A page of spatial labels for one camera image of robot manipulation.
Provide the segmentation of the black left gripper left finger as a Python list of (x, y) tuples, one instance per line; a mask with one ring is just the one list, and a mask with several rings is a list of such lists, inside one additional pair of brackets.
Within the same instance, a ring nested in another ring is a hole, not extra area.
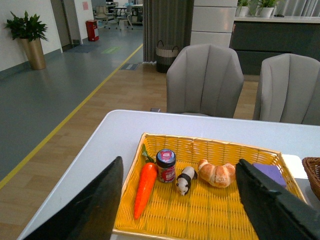
[(117, 156), (67, 205), (26, 240), (109, 240), (121, 199), (123, 159)]

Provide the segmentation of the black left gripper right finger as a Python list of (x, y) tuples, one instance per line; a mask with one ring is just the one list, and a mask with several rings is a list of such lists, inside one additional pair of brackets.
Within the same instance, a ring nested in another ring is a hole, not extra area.
[(245, 159), (235, 167), (240, 201), (260, 240), (318, 240), (320, 212)]

